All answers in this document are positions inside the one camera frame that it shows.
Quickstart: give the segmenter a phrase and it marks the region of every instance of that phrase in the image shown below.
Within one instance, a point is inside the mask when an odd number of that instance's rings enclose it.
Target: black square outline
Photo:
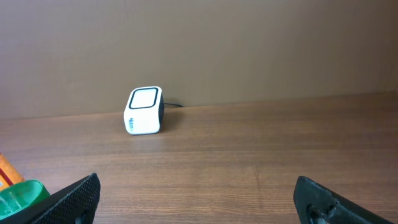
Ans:
[[[131,103],[132,103],[132,99],[134,99],[134,94],[136,94],[136,91],[139,91],[139,90],[150,90],[150,89],[155,89],[155,90],[156,90],[154,104],[153,104],[152,106],[144,106],[144,107],[140,107],[140,108],[132,108],[132,107],[131,107]],[[140,88],[140,89],[138,89],[138,90],[134,90],[134,92],[132,93],[132,96],[131,96],[130,103],[129,103],[129,108],[132,109],[132,110],[136,110],[136,109],[143,109],[143,108],[151,108],[151,107],[155,106],[155,104],[156,104],[156,99],[157,99],[157,92],[158,92],[158,89],[157,89],[156,87]]]

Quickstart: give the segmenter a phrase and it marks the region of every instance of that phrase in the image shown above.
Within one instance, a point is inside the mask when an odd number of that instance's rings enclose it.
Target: brown wooden surface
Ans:
[[[298,223],[300,175],[398,222],[393,93],[168,109],[147,136],[122,113],[0,121],[0,147],[50,193],[97,172],[95,223]]]

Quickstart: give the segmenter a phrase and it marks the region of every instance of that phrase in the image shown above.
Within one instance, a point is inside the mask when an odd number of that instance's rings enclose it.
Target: beige wall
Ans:
[[[3,0],[0,119],[147,85],[188,106],[393,90],[397,22],[396,0]]]

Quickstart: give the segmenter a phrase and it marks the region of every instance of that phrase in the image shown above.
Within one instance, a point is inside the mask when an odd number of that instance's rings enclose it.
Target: power cord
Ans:
[[[173,105],[176,107],[184,107],[183,105],[179,104],[179,103],[164,103],[164,105]]]

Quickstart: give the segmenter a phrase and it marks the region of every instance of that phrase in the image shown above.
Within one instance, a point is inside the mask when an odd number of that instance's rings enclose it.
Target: red stripe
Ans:
[[[1,169],[1,167],[0,167],[0,176],[3,177],[3,179],[7,182],[8,185],[10,185],[10,186],[14,185],[14,184],[11,182],[10,178],[8,178],[8,176],[6,175],[6,173]]]

